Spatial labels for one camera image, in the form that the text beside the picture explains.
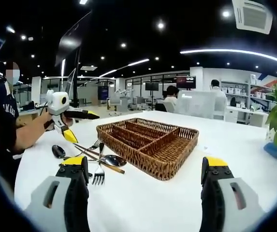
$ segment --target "man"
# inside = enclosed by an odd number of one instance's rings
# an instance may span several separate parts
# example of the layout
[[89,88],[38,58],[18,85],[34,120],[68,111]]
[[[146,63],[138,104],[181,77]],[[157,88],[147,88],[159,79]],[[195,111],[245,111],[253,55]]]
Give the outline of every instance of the man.
[[227,98],[224,92],[219,88],[218,80],[211,81],[211,91],[216,93],[215,116],[214,119],[222,119],[224,117]]
[[175,107],[177,103],[177,95],[178,95],[179,89],[177,89],[175,86],[168,86],[166,92],[167,92],[167,96],[164,99],[164,102],[171,102]]
[[48,112],[42,113],[24,127],[16,128],[19,116],[16,100],[12,94],[13,85],[20,77],[16,63],[7,62],[5,78],[0,79],[0,175],[9,183],[12,190],[15,186],[16,172],[20,160],[13,155],[21,154],[31,147],[52,123]]

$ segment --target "dark t-shirt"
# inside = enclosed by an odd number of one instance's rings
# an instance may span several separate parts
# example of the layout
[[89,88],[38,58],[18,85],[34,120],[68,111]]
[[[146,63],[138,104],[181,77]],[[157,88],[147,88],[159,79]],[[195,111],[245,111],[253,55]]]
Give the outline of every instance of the dark t-shirt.
[[12,152],[16,142],[16,119],[19,116],[15,98],[8,83],[0,82],[0,174],[14,190],[15,177],[20,160],[14,160]]

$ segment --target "ceiling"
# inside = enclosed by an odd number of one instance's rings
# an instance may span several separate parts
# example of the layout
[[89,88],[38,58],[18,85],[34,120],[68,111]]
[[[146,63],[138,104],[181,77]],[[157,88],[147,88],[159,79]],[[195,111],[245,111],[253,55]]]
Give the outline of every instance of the ceiling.
[[[10,25],[15,33],[5,36],[7,42],[0,52],[0,71],[4,61],[13,60],[23,74],[20,80],[24,83],[30,83],[33,76],[60,76],[60,65],[54,66],[59,41],[90,10],[92,18],[82,44],[80,66],[94,65],[97,69],[79,70],[79,75],[99,76],[148,58],[149,62],[125,67],[107,77],[189,70],[192,66],[242,69],[277,76],[277,62],[258,56],[180,54],[182,50],[226,48],[277,58],[277,18],[274,17],[269,35],[238,30],[233,15],[222,16],[224,10],[233,13],[231,0],[167,3],[162,0],[89,0],[86,5],[80,5],[79,0],[7,3],[0,12],[0,21],[3,28]],[[165,25],[162,30],[157,27],[159,22]],[[23,41],[21,35],[34,40]],[[122,43],[126,44],[125,48],[121,47]],[[67,58],[65,75],[74,68],[74,60],[75,53],[72,53]]]

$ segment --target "woven cutlery tray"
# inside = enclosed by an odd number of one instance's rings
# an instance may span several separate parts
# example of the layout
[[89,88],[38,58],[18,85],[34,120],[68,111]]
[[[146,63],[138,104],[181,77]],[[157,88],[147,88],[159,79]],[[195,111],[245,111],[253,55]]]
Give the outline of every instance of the woven cutlery tray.
[[159,180],[174,177],[197,145],[198,130],[141,118],[96,127],[98,138],[116,154]]

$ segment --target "chopsticks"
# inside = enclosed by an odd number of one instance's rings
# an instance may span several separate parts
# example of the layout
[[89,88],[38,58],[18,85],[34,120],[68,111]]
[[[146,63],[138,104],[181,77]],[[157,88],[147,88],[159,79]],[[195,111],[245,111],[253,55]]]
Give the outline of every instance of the chopsticks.
[[[93,153],[93,154],[95,154],[95,155],[97,155],[98,153],[96,153],[96,152],[94,152],[94,151],[89,151],[89,150],[87,150],[87,149],[84,149],[84,150],[83,150],[83,149],[81,149],[81,147],[82,147],[82,146],[75,144],[75,148],[76,148],[76,149],[78,149],[79,151],[81,151],[82,153],[84,153],[85,155],[87,155],[88,157],[90,157],[90,158],[93,159],[93,160],[99,160],[98,158],[94,157],[93,155],[88,154],[86,151],[91,152],[91,153]],[[110,168],[110,169],[114,170],[114,171],[117,172],[117,173],[120,173],[120,174],[124,174],[124,173],[125,173],[125,171],[122,170],[122,169],[120,169],[120,168],[107,165],[106,163],[104,163],[104,162],[102,162],[102,161],[99,161],[99,162],[101,162],[101,164],[104,165],[105,167]]]

